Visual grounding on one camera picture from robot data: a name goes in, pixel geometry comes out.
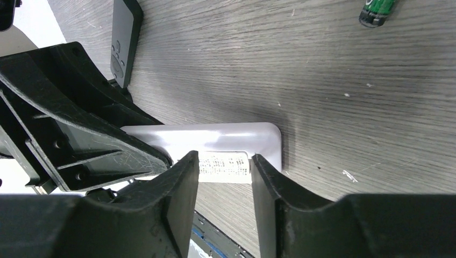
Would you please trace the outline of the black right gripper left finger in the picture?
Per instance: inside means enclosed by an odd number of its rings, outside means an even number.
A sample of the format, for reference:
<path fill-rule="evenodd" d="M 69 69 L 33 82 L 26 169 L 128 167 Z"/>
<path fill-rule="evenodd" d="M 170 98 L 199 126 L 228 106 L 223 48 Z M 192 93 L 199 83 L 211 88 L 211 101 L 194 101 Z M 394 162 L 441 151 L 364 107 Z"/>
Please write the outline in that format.
<path fill-rule="evenodd" d="M 109 202 L 1 195 L 1 257 L 186 257 L 198 165 L 193 150 Z"/>

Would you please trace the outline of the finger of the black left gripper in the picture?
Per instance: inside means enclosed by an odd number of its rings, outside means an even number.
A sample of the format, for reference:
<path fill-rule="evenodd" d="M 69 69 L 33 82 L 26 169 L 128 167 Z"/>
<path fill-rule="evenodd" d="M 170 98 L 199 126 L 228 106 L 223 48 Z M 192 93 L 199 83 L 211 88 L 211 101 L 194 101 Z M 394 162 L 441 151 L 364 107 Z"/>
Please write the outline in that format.
<path fill-rule="evenodd" d="M 85 112 L 51 79 L 48 53 L 1 58 L 1 158 L 37 192 L 90 191 L 169 169 L 163 152 Z"/>
<path fill-rule="evenodd" d="M 78 107 L 115 126 L 162 125 L 114 87 L 78 42 L 47 47 L 54 64 L 51 79 Z"/>

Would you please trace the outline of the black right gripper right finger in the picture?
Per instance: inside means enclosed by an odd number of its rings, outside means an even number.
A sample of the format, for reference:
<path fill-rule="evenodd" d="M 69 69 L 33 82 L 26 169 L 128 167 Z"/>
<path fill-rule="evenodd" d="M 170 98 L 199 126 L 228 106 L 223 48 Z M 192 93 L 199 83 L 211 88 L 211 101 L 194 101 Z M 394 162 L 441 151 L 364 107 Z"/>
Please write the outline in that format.
<path fill-rule="evenodd" d="M 333 202 L 251 164 L 262 257 L 455 257 L 455 195 L 358 193 Z"/>

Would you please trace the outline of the white remote control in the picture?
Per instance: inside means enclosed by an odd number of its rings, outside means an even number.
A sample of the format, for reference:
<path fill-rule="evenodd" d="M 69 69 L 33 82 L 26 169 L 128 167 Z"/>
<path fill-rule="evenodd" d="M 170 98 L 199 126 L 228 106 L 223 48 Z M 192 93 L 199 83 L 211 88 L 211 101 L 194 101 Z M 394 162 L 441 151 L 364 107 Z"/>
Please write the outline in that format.
<path fill-rule="evenodd" d="M 250 161 L 262 155 L 282 171 L 282 134 L 268 122 L 124 126 L 127 134 L 163 152 L 173 164 L 189 151 L 199 155 L 199 181 L 252 182 Z"/>

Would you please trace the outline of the green AAA battery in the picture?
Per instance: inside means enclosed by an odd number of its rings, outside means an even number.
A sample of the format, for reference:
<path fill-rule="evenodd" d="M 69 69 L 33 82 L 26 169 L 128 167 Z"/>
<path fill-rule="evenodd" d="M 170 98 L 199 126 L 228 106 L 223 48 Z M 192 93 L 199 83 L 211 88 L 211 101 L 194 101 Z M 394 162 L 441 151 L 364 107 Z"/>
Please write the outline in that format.
<path fill-rule="evenodd" d="M 360 24 L 369 28 L 382 26 L 395 4 L 395 0 L 365 0 L 359 15 Z"/>

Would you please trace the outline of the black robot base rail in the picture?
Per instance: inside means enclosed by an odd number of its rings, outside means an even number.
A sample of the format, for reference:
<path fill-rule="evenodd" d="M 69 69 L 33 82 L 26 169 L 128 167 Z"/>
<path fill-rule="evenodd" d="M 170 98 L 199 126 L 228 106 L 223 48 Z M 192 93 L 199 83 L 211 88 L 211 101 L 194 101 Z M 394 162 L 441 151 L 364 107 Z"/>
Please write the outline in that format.
<path fill-rule="evenodd" d="M 188 257 L 247 258 L 253 255 L 195 211 Z"/>

